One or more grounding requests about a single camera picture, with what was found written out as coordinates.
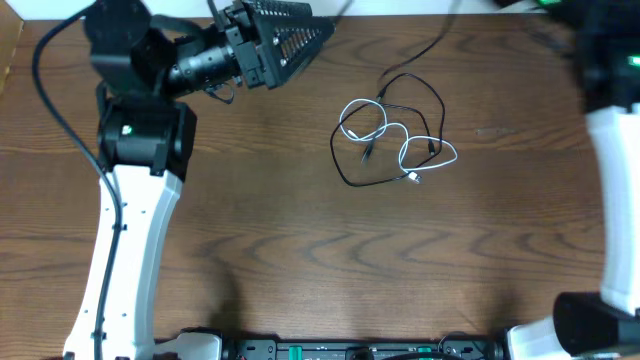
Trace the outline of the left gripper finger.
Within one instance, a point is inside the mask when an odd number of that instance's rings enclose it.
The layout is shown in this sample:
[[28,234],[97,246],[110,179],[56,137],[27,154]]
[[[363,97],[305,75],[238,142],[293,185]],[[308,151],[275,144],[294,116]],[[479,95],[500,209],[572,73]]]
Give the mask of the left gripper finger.
[[312,8],[308,3],[276,1],[276,0],[245,0],[243,4],[253,12],[269,16],[312,16]]
[[284,85],[309,65],[335,31],[330,18],[316,16],[256,15],[254,25],[269,89]]

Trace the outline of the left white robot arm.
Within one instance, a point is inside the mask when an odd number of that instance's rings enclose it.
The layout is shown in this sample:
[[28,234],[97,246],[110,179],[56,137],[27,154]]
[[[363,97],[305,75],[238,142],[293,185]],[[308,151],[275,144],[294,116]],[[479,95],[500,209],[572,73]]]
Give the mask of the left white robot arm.
[[67,359],[231,359],[204,329],[154,337],[154,299],[168,225],[193,151],[197,118],[182,97],[224,86],[284,85],[333,35],[306,3],[237,1],[213,23],[152,14],[139,1],[97,1],[84,14],[100,121],[101,210]]

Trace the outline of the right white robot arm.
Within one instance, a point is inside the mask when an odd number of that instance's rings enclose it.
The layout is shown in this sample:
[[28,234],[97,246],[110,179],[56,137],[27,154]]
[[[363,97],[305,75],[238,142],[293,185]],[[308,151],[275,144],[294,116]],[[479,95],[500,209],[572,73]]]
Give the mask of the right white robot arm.
[[598,163],[605,260],[596,292],[559,294],[509,329],[507,359],[621,359],[639,352],[639,4],[539,1],[574,33],[574,76]]

